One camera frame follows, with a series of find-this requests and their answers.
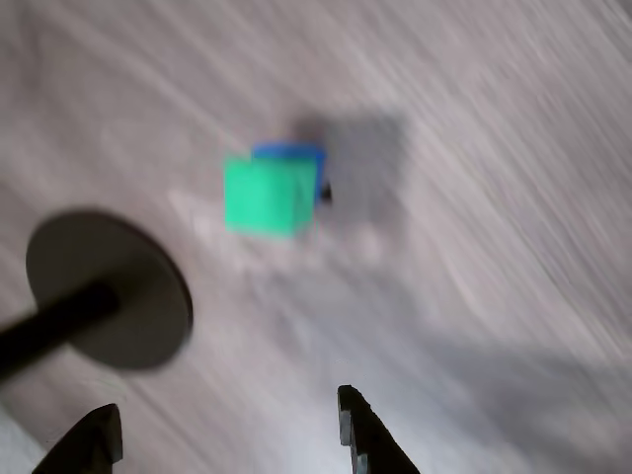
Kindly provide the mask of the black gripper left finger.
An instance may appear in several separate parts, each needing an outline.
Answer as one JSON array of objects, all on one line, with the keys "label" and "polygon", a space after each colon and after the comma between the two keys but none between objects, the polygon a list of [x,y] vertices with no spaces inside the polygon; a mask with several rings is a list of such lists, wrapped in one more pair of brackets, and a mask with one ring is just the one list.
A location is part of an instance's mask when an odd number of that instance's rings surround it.
[{"label": "black gripper left finger", "polygon": [[119,407],[108,404],[77,422],[32,473],[112,473],[113,466],[121,460]]}]

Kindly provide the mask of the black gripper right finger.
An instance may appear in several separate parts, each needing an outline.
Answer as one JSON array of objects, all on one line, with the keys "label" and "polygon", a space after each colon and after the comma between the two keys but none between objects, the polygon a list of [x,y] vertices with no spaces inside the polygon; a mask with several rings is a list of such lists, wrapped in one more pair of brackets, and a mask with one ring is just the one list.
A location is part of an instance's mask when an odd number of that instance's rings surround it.
[{"label": "black gripper right finger", "polygon": [[420,474],[356,388],[341,385],[337,396],[340,443],[350,449],[353,474]]}]

